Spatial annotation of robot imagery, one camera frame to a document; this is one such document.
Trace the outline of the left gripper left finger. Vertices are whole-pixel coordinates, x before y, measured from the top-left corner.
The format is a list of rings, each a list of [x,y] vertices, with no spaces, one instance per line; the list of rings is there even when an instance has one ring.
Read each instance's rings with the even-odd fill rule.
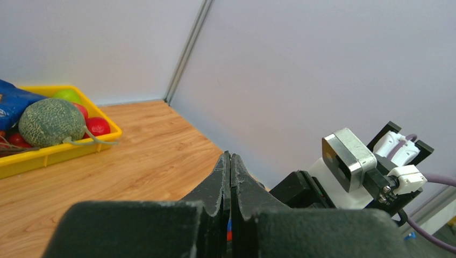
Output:
[[[223,257],[230,154],[177,201],[84,201],[72,205],[44,257]]]

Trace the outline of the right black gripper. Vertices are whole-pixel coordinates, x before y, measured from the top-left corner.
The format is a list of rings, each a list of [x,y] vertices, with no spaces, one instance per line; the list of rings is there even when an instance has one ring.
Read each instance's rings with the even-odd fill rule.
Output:
[[[293,209],[335,208],[319,180],[304,170],[293,171],[269,193]]]

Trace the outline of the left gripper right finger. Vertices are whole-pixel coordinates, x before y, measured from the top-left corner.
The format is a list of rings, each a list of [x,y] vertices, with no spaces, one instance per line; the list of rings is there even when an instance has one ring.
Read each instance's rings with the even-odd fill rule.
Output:
[[[293,209],[231,156],[233,257],[408,257],[395,223],[376,209]]]

